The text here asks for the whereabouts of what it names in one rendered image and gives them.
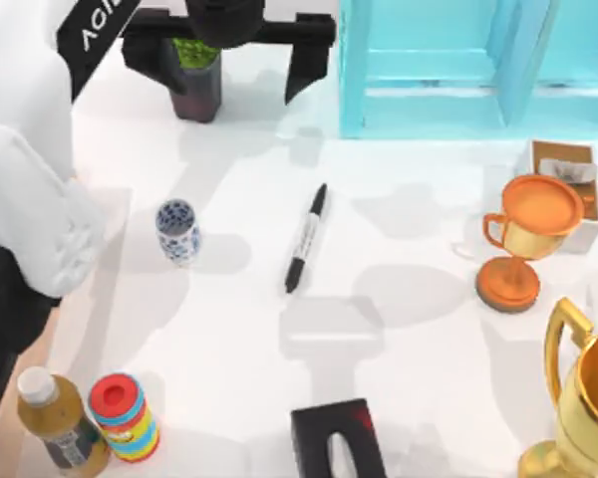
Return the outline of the stack of coloured rings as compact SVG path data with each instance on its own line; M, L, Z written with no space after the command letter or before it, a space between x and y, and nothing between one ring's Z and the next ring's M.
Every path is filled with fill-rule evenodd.
M129 374L104 375L91 388L88 407L114 454L137 463L151 457L159 445L159 429L144 389Z

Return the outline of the light blue rack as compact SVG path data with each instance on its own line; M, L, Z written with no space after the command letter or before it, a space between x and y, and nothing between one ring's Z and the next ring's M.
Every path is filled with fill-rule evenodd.
M598 0L340 0L339 132L598 139Z

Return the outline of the black tissue box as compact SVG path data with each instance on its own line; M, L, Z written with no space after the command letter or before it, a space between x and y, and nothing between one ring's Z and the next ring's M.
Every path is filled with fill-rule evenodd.
M291 425L300 478L334 478L328 451L334 434L347 442L357 478L388 478L366 399L293 410Z

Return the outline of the black marker pen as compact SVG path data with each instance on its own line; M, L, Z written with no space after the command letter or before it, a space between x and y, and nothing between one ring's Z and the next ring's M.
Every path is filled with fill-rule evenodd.
M292 253L290 265L285 277L284 286L287 294L293 293L300 283L303 269L322 216L327 191L328 186L326 183L323 183L317 190L306 216L306 220L299 236L299 241Z

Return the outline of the grey stapler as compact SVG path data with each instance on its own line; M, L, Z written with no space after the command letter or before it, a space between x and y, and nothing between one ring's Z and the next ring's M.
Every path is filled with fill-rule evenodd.
M590 184L596 180L597 166L593 162L581 163L542 158L538 163L538 173L560 179L567 184Z

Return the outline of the white box with wooden inside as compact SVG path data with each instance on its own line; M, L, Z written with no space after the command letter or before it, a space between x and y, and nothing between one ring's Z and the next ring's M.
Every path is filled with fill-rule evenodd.
M581 163L593 162L596 164L593 148L590 145L532 140L528 143L525 152L518 160L514 168L514 174L539 174L538 163L542 158L564 159ZM584 213L579 226L561 245L560 252L577 255L587 254L598 237L597 176L596 180L590 184L568 184L581 197Z

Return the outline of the gold trophy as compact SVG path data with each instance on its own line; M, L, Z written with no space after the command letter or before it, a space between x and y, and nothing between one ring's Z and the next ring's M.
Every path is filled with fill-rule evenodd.
M580 354L561 379L559 348L565 328ZM555 438L527 448L518 460L517 478L598 478L598 334L567 298L556 303L548 321L544 371L556 410Z

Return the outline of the brown bottle with white cap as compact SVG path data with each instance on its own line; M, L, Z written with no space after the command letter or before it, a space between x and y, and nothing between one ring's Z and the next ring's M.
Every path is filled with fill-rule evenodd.
M42 366L17 378L18 416L38 437L65 478L96 478L109 465L111 449L86 413L77 387Z

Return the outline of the orange trophy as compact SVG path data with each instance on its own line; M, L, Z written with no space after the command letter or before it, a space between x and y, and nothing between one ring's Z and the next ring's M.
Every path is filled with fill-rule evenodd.
M506 254L487 260L477 272L480 298L504 313L531 308L541 283L530 263L553 254L583 215L578 193L557 178L525 174L510 180L502 190L501 210L482 217L483 237Z

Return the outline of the blue and white cup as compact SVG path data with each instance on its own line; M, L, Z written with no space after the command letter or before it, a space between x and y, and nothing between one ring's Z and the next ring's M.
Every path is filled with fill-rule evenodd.
M200 231L192 206L185 200L166 201L156 212L154 225L160 249L177 266L190 264L200 249Z

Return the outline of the dark pot with green plant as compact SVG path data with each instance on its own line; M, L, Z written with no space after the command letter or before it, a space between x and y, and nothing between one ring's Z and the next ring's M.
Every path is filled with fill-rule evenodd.
M175 72L184 93L170 92L175 114L181 120L210 123L222 103L221 51L200 40L172 39L177 59Z

